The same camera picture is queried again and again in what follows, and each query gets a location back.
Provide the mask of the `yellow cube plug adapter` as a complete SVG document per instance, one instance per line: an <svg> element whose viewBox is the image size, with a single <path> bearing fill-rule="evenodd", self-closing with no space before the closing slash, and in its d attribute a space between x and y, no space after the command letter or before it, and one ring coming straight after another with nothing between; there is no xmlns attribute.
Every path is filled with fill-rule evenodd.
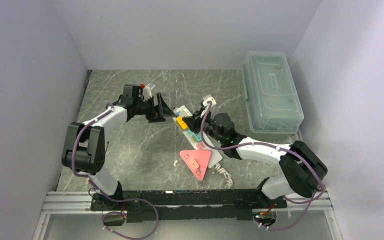
<svg viewBox="0 0 384 240"><path fill-rule="evenodd" d="M175 122L177 126L184 132L188 129L188 125L184 122L183 118L181 116L177 116L175 118Z"/></svg>

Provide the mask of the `pink triangular plug adapter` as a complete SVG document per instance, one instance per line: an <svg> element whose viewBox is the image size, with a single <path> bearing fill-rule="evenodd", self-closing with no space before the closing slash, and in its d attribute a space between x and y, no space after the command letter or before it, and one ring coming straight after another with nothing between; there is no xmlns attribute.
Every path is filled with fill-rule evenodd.
<svg viewBox="0 0 384 240"><path fill-rule="evenodd" d="M207 149L181 150L179 155L198 181L205 177L212 152Z"/></svg>

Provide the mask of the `white power strip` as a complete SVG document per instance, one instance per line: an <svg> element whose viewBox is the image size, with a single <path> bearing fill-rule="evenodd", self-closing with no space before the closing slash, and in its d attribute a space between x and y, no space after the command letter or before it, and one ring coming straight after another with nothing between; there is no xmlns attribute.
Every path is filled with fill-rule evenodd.
<svg viewBox="0 0 384 240"><path fill-rule="evenodd" d="M173 121L180 129L181 133L186 137L187 141L191 144L192 148L195 150L210 150L211 157L208 163L208 168L220 171L222 169L220 161L223 159L223 157L218 150L212 149L204 143L203 139L211 146L214 146L210 142L209 137L206 134L204 134L204 137L202 137L199 133L192 132L183 121L184 117L192 116L192 113L184 105L180 107L174 107L173 112L175 114L175 117L172 118Z"/></svg>

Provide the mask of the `white plug adapter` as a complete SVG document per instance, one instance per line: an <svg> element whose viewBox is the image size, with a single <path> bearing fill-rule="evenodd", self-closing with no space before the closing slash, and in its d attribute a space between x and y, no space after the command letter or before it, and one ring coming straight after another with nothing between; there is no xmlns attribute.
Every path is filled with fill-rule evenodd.
<svg viewBox="0 0 384 240"><path fill-rule="evenodd" d="M180 107L175 107L173 109L173 112L177 117L189 117L192 115L185 105L182 105Z"/></svg>

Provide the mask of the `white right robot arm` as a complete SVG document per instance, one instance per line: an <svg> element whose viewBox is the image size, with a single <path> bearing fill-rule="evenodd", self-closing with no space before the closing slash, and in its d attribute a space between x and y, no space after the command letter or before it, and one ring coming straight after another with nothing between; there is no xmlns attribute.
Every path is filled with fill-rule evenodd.
<svg viewBox="0 0 384 240"><path fill-rule="evenodd" d="M262 208L289 194L298 194L310 202L319 197L317 191L326 189L322 180L328 168L303 141L274 144L255 140L237 132L226 113L211 117L209 111L205 114L197 111L182 117L182 121L193 133L216 140L219 147L210 143L206 146L222 151L229 158L258 161L279 168L278 176L265 178L255 190L256 203Z"/></svg>

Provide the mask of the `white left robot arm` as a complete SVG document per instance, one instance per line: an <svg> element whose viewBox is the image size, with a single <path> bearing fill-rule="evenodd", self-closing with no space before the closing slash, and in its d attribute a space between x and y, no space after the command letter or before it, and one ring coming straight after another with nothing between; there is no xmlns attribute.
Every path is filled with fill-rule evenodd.
<svg viewBox="0 0 384 240"><path fill-rule="evenodd" d="M135 116L144 116L148 123L165 122L174 117L161 93L152 94L154 84L125 84L122 94L105 106L99 115L84 122L68 125L61 154L61 163L76 177L85 178L104 197L111 210L124 203L123 189L105 167L106 137Z"/></svg>

